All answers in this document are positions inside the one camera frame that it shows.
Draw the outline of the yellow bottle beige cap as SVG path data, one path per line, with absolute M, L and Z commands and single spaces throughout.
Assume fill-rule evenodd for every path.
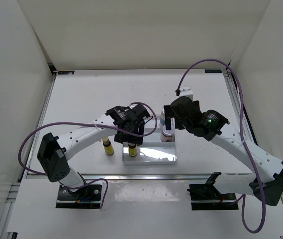
M 135 157 L 138 154 L 137 144 L 128 144 L 128 154 L 130 157 Z

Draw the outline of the brown spice jar front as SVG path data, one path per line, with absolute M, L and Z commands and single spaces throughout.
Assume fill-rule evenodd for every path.
M 175 137 L 175 129 L 171 126 L 171 129 L 168 130 L 166 126 L 163 126 L 160 140 L 161 142 L 173 142 Z

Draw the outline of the yellow bottle dark cap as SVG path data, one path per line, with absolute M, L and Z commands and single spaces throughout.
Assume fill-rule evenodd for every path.
M 103 146 L 104 146 L 104 150 L 106 155 L 111 156 L 114 154 L 114 148 L 111 144 L 111 141 L 109 139 L 103 139 Z

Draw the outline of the blue label shaker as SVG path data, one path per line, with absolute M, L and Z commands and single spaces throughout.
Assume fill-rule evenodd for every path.
M 130 104 L 129 107 L 133 109 L 137 104 Z
M 172 123 L 173 116 L 174 116 L 174 113 L 173 113 L 173 111 L 171 109 L 171 126 L 173 125 L 173 123 Z M 161 111 L 161 115 L 160 115 L 159 127 L 163 128 L 164 125 L 165 125 L 165 113 L 164 113 L 164 107 L 163 107 L 162 111 Z

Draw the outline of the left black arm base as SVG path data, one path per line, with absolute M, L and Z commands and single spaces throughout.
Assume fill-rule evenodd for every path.
M 102 203 L 102 190 L 102 182 L 94 182 L 75 192 L 72 192 L 61 185 L 57 193 L 56 208 L 100 209 Z

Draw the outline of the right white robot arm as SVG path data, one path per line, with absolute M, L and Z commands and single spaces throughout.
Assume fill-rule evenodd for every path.
M 181 96 L 164 105 L 165 123 L 223 148 L 251 170 L 250 174 L 214 172 L 204 184 L 194 184 L 189 191 L 202 199 L 221 199 L 224 194 L 238 193 L 255 196 L 266 205 L 276 206 L 283 194 L 283 161 L 266 153 L 248 139 L 216 110 L 200 110 L 199 101 Z

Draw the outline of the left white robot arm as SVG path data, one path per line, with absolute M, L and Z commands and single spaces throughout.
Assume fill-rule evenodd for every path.
M 44 135 L 37 159 L 50 182 L 59 182 L 75 199 L 81 199 L 87 192 L 84 179 L 69 166 L 68 161 L 80 151 L 110 136 L 121 144 L 141 145 L 148 118 L 150 113 L 141 103 L 133 107 L 115 106 L 91 124 L 77 123 L 78 128 L 69 133 Z

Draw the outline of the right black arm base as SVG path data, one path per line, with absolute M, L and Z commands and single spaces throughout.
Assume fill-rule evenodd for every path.
M 193 211 L 238 210 L 234 193 L 221 194 L 214 186 L 221 172 L 214 172 L 204 184 L 190 184 L 191 209 Z

